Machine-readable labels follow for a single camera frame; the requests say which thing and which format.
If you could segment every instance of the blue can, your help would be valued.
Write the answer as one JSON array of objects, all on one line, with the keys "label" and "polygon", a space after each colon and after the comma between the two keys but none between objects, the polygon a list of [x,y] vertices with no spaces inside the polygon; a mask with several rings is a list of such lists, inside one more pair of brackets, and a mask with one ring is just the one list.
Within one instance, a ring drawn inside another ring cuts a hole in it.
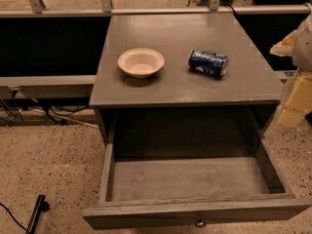
[{"label": "blue can", "polygon": [[222,77],[226,72],[228,57],[203,50],[193,50],[188,65],[191,70],[215,77]]}]

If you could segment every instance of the drawer knob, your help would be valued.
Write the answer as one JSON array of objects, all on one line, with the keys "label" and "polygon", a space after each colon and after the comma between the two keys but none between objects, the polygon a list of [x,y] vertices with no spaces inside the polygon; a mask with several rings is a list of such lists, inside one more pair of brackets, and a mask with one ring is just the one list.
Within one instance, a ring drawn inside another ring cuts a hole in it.
[{"label": "drawer knob", "polygon": [[204,228],[206,226],[206,223],[202,220],[198,220],[198,222],[195,224],[195,227],[197,228]]}]

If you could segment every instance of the soda can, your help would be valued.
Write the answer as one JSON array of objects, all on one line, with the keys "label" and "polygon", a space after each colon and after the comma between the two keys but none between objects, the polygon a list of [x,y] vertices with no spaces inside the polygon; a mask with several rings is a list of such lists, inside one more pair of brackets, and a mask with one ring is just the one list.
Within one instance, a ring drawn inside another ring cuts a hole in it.
[{"label": "soda can", "polygon": [[188,59],[191,70],[215,77],[222,77],[226,72],[228,57],[203,50],[193,50]]}]

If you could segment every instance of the white bowl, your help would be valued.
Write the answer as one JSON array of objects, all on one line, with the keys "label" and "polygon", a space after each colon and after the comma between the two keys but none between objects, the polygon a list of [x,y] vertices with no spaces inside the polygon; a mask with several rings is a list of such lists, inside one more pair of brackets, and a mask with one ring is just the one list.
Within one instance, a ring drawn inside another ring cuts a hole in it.
[{"label": "white bowl", "polygon": [[159,52],[145,48],[128,50],[118,58],[118,66],[136,78],[146,78],[164,64],[164,57]]}]

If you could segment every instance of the speckled floor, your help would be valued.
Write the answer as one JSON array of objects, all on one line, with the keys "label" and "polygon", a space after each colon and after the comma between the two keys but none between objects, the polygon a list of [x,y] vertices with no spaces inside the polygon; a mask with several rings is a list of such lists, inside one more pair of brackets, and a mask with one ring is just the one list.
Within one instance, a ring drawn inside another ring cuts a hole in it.
[{"label": "speckled floor", "polygon": [[[93,116],[84,120],[95,122]],[[27,225],[37,196],[45,194],[51,210],[42,213],[38,234],[312,233],[312,208],[288,221],[94,231],[81,212],[98,201],[105,157],[98,130],[54,125],[41,115],[26,117],[21,126],[0,124],[0,201]],[[310,123],[284,135],[269,128],[266,136],[296,197],[312,196]],[[3,209],[0,233],[24,233]]]}]

